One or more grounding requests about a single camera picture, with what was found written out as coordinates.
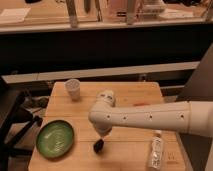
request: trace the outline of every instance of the wooden table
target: wooden table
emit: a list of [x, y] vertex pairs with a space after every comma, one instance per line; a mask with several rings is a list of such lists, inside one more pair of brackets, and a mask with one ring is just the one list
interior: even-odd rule
[[[88, 120], [88, 112], [100, 91], [111, 89], [116, 94], [116, 106], [163, 103], [162, 94], [154, 82], [81, 82], [81, 99], [73, 102], [64, 82], [57, 82], [52, 91], [43, 126], [56, 119], [68, 121], [75, 131], [75, 142], [62, 158], [47, 160], [34, 149], [29, 171], [146, 171], [153, 130], [114, 127], [105, 138], [100, 155], [93, 151], [99, 139]], [[163, 131], [165, 149], [163, 171], [183, 171], [186, 165], [174, 132]]]
[[[78, 20], [80, 22], [85, 21], [97, 21], [97, 11], [95, 9], [94, 1], [91, 1], [91, 12], [86, 13], [84, 11], [84, 4], [83, 0], [75, 0], [76, 3], [76, 10]], [[100, 0], [101, 10], [104, 22], [106, 23], [113, 23], [113, 21], [118, 20], [112, 19], [109, 20], [108, 12], [107, 12], [107, 4], [106, 1]], [[186, 7], [181, 4], [166, 4], [167, 8], [176, 9], [176, 10], [184, 10], [193, 12], [195, 17], [201, 17], [202, 13], [206, 10], [203, 6], [191, 6]], [[45, 24], [64, 24], [69, 23], [69, 16], [67, 12], [66, 3], [57, 3], [55, 0], [42, 0], [37, 3], [27, 4], [25, 0], [0, 0], [0, 13], [4, 9], [14, 9], [14, 8], [30, 8], [29, 14], [26, 16], [24, 22], [20, 23], [12, 23], [12, 24], [1, 24], [0, 27], [8, 27], [8, 26], [38, 26], [38, 25], [45, 25]]]

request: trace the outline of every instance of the dark wall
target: dark wall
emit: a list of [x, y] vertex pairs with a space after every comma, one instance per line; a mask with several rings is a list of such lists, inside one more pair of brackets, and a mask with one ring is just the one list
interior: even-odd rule
[[212, 24], [0, 35], [0, 72], [194, 61], [212, 41]]

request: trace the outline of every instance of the small bottle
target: small bottle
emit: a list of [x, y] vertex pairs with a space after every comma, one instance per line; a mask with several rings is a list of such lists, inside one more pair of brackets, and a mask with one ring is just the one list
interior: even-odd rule
[[161, 138], [162, 132], [157, 130], [156, 136], [152, 140], [152, 150], [149, 156], [148, 167], [152, 170], [160, 170], [163, 156], [163, 140]]

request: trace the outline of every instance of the green plate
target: green plate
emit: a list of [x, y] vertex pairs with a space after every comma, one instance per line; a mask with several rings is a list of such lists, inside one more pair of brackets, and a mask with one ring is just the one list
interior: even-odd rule
[[36, 139], [36, 147], [46, 158], [56, 158], [65, 154], [74, 142], [72, 126], [63, 120], [55, 120], [45, 125]]

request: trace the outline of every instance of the black chair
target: black chair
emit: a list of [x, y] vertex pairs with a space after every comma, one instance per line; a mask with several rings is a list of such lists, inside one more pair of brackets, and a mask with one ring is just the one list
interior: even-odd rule
[[[177, 101], [213, 101], [213, 43], [186, 83]], [[194, 171], [205, 170], [211, 138], [180, 134]]]
[[[32, 113], [20, 107], [24, 99], [22, 91], [10, 88], [0, 77], [0, 171], [8, 170], [9, 157], [32, 155], [32, 150], [14, 147], [35, 122], [38, 126], [42, 123], [40, 117], [33, 117]], [[5, 142], [11, 126], [15, 123], [26, 123], [26, 125]]]

